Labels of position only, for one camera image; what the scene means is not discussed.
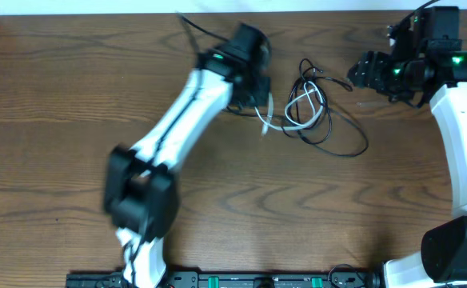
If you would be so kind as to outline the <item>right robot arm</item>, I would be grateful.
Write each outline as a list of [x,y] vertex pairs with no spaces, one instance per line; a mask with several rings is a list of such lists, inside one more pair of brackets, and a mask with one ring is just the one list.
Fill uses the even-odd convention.
[[421,248],[369,273],[368,287],[467,286],[467,51],[460,11],[427,2],[389,28],[391,51],[369,51],[348,72],[357,87],[391,102],[429,105],[445,147],[452,219],[426,232]]

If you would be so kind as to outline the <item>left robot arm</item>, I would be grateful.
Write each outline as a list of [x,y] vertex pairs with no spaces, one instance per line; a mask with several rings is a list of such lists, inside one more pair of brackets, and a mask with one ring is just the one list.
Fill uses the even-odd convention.
[[182,92],[154,128],[131,147],[116,146],[106,166],[104,211],[118,228],[131,287],[157,287],[166,273],[164,237],[180,205],[178,175],[197,140],[230,105],[268,102],[271,45],[242,23],[233,37],[196,53]]

